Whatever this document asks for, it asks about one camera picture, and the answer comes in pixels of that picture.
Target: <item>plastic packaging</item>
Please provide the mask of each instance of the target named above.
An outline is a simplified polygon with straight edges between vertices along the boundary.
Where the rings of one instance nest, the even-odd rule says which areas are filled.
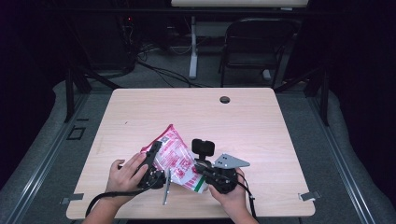
[[[154,161],[154,166],[158,170],[169,169],[171,171],[172,182],[186,189],[191,189],[199,193],[207,189],[205,178],[195,172],[194,158],[173,124],[170,124],[153,142],[155,141],[163,142]],[[148,151],[152,143],[143,147],[141,152]]]

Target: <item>black chair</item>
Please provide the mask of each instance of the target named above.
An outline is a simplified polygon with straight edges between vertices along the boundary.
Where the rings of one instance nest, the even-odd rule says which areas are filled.
[[[245,18],[233,22],[225,34],[219,72],[224,85],[225,68],[275,70],[276,77],[288,41],[298,32],[293,20]]]

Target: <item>finger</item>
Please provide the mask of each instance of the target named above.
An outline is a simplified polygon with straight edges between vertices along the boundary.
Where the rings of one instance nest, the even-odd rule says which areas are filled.
[[[245,180],[244,180],[245,174],[244,174],[244,172],[239,167],[235,168],[235,170],[239,174],[238,175],[238,182],[243,184],[243,185],[245,185]]]
[[[209,191],[212,197],[214,198],[216,198],[219,195],[219,192],[212,185],[209,185]]]
[[[140,169],[137,171],[137,173],[132,176],[131,181],[137,185],[137,183],[140,182],[140,180],[143,178],[145,175],[146,171],[148,170],[149,166],[147,164],[144,164]]]
[[[134,161],[136,161],[136,159],[137,159],[141,154],[142,154],[142,153],[140,153],[140,152],[134,154],[134,155],[132,156],[132,158],[129,159],[129,160],[125,163],[124,166],[125,166],[125,167],[130,167],[130,166],[134,163]]]
[[[136,157],[134,156],[134,162],[131,165],[127,166],[127,170],[125,173],[128,176],[128,178],[132,178],[137,168],[139,167],[140,164],[142,164],[145,158],[146,158],[146,153],[139,153]]]
[[[124,162],[125,162],[125,160],[113,161],[113,163],[111,164],[111,167],[110,167],[110,172],[115,172],[115,171],[119,170],[119,165],[123,164]]]

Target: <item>wooden table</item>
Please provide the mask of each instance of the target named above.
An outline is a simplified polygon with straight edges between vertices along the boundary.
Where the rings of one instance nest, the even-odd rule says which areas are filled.
[[[227,96],[230,103],[219,98]],[[222,153],[250,162],[244,167],[258,217],[307,217],[315,213],[288,129],[272,89],[119,89],[115,90],[93,141],[75,193],[83,193],[67,209],[71,219],[84,218],[94,196],[104,192],[111,163],[130,159],[169,124],[184,142],[200,138]],[[163,189],[136,196],[117,218],[227,217],[209,191],[203,194],[171,184],[167,205]]]

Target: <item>chip bag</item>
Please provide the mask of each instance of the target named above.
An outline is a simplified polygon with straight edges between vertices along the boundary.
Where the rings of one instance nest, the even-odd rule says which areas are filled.
[[[195,172],[194,158],[173,124],[170,124],[153,142],[155,141],[163,143],[153,164],[158,170],[169,169],[172,182],[186,189],[199,193],[207,189],[205,178]],[[146,147],[142,147],[140,151],[149,151],[153,142]]]

